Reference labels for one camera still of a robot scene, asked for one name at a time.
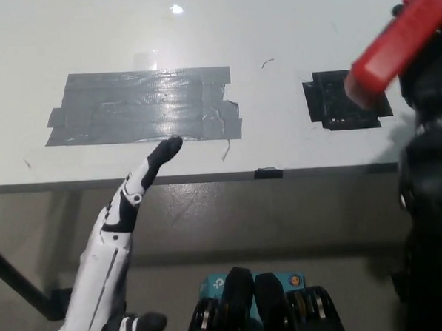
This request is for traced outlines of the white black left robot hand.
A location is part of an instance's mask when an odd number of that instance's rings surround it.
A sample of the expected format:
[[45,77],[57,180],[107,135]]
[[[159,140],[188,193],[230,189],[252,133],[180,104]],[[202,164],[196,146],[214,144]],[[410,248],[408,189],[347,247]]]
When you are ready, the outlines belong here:
[[105,331],[125,313],[126,275],[139,207],[161,166],[175,157],[182,144],[179,136],[161,141],[101,209],[81,254],[58,331]]

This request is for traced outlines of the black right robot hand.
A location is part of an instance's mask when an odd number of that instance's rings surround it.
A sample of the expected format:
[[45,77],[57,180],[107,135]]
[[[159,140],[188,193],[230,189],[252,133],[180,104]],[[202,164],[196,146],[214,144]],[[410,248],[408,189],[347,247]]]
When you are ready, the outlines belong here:
[[442,25],[399,75],[401,95],[415,111],[415,132],[442,127]]

